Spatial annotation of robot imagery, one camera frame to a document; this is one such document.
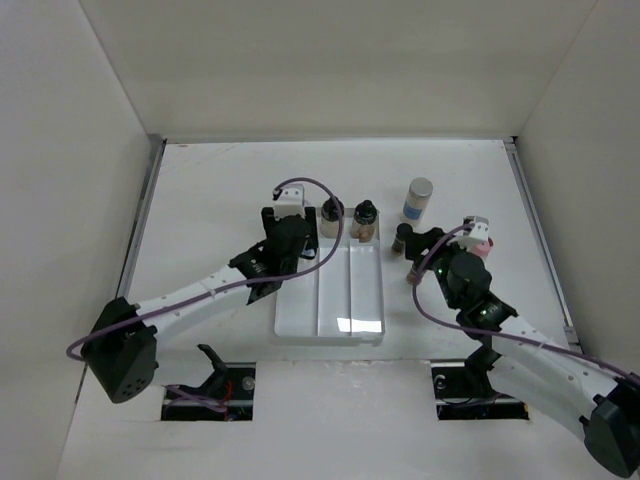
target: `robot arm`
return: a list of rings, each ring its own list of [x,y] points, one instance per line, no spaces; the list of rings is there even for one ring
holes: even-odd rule
[[[471,222],[471,231],[435,250],[426,268],[435,273],[447,305],[459,310],[456,322],[482,344],[465,361],[472,381],[553,418],[583,441],[604,468],[629,478],[640,467],[640,378],[613,378],[586,360],[542,348],[561,346],[490,292],[491,274],[484,262],[466,251],[488,239],[488,222],[465,219]],[[424,251],[435,248],[444,235],[432,229],[407,236],[405,257],[417,271]]]
[[[275,192],[273,207],[262,210],[262,222],[264,241],[199,282],[139,304],[119,297],[105,306],[92,333],[113,331],[86,341],[81,356],[112,402],[130,400],[160,381],[206,381],[183,376],[175,365],[165,368],[159,364],[171,339],[216,314],[270,295],[282,285],[279,277],[296,273],[299,258],[315,257],[316,213],[314,207],[305,206],[301,185],[291,184]],[[199,348],[214,369],[223,365],[210,347]]]

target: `silver lid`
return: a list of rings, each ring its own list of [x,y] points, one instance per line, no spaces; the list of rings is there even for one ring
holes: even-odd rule
[[[430,197],[433,193],[433,183],[424,177],[414,178],[409,185],[409,192],[416,197]]]

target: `white wall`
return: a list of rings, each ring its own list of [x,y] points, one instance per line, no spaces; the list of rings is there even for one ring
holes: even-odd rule
[[[149,132],[515,135],[594,0],[82,0]]]
[[[640,3],[600,0],[518,139],[578,333],[640,371]]]
[[[148,150],[77,1],[0,2],[0,478],[55,476]]]

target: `small jar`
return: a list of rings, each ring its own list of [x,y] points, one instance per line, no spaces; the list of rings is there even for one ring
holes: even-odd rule
[[[338,200],[338,203],[340,204],[340,212],[344,222],[344,205],[340,200]],[[322,210],[320,210],[320,233],[327,238],[336,238],[339,226],[338,209],[333,200],[329,198],[324,202]]]
[[[353,212],[351,223],[351,236],[358,238],[360,243],[368,242],[373,238],[378,225],[378,210],[371,200],[359,203]]]
[[[391,251],[396,255],[404,254],[405,242],[407,236],[413,233],[413,227],[408,223],[401,223],[396,227],[396,238],[393,239]]]
[[[409,285],[420,285],[422,282],[422,276],[418,276],[418,266],[415,263],[411,264],[411,270],[407,273],[407,283]]]
[[[427,208],[433,184],[423,177],[414,178],[409,185],[409,191],[402,207],[402,219],[412,227],[417,227]]]

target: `white table surface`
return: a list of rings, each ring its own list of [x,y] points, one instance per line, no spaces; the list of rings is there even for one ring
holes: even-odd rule
[[[426,362],[260,362],[251,422],[160,422],[85,382],[58,480],[613,480],[567,430],[438,421]]]
[[[260,240],[259,212],[271,188],[297,175],[325,181],[347,205],[370,197],[382,212],[387,245],[409,181],[430,178],[435,192],[423,229],[487,216],[496,241],[487,264],[494,292],[566,343],[560,305],[500,141],[169,146],[129,299],[200,279]],[[324,200],[311,188],[308,194],[315,204]],[[113,405],[88,372],[58,479],[613,478],[536,411],[528,422],[437,420],[429,366],[416,359],[460,358],[476,344],[414,312],[407,269],[403,261],[383,267],[387,332],[377,347],[281,345],[272,299],[176,339],[178,357],[205,342],[227,361],[258,361],[252,422],[160,422],[160,387]],[[453,319],[435,282],[424,283],[424,304]],[[368,361],[375,359],[396,360]]]
[[[264,238],[260,210],[280,181],[323,181],[346,206],[370,198],[380,210],[386,334],[379,346],[288,345],[273,332],[275,296],[219,315],[185,332],[171,348],[189,358],[209,343],[227,361],[464,358],[477,343],[420,317],[404,280],[410,262],[390,255],[410,181],[425,176],[434,193],[420,225],[445,230],[464,216],[489,218],[496,246],[487,268],[492,290],[540,331],[566,343],[563,315],[545,271],[504,144],[485,140],[356,140],[170,145],[151,203],[129,300],[171,292],[216,271]],[[307,198],[326,196],[313,186]],[[435,279],[424,306],[453,321]]]

